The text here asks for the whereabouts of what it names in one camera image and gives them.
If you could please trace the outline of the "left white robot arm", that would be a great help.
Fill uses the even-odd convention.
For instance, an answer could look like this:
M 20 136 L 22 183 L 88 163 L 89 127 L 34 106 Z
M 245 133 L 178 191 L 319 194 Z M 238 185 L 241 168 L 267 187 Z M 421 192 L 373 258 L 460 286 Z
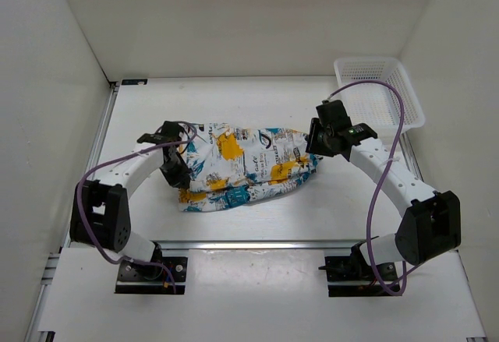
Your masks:
M 75 187 L 70 239 L 95 247 L 111 264 L 136 265 L 147 280 L 158 278 L 164 269 L 159 246 L 133 231 L 129 199 L 155 171 L 172 188 L 189 188 L 191 170 L 179 147 L 191 144 L 196 134 L 191 123 L 166 121 L 143 134 L 131 153 L 90 169 Z

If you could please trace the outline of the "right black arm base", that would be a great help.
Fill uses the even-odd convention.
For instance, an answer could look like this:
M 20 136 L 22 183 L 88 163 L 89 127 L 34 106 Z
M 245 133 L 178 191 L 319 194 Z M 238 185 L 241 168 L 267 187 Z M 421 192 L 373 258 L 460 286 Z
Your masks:
M 398 276 L 395 264 L 402 256 L 391 238 L 374 239 L 372 251 L 376 267 L 371 266 L 367 241 L 351 247 L 347 256 L 327 256 L 318 269 L 326 273 L 328 296 L 331 298 L 381 297 L 406 289 L 407 280 Z

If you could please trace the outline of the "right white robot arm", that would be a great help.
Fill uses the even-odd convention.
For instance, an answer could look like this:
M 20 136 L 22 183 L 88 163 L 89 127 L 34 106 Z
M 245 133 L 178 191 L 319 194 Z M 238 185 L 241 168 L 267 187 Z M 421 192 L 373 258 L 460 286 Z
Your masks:
M 461 207 L 453 192 L 436 191 L 390 157 L 371 127 L 352 124 L 340 100 L 323 102 L 316 110 L 307 152 L 343 156 L 380 186 L 402 218 L 395 233 L 352 247 L 350 270 L 355 277 L 366 280 L 385 263 L 417 266 L 460 246 Z

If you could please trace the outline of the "white printed shorts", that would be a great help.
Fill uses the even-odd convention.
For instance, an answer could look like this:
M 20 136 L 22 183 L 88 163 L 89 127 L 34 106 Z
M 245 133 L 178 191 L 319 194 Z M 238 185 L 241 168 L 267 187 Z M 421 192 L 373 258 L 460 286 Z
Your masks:
M 306 134 L 288 128 L 195 124 L 180 147 L 190 184 L 179 191 L 182 212 L 214 212 L 292 192 L 316 173 L 320 155 L 306 152 Z

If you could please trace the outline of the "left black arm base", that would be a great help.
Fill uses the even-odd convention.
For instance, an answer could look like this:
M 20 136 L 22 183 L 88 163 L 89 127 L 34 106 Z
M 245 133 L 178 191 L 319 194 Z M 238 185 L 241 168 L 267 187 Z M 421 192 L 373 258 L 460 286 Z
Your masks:
M 187 256 L 163 254 L 159 266 L 140 266 L 123 261 L 118 269 L 116 294 L 184 295 L 187 277 Z

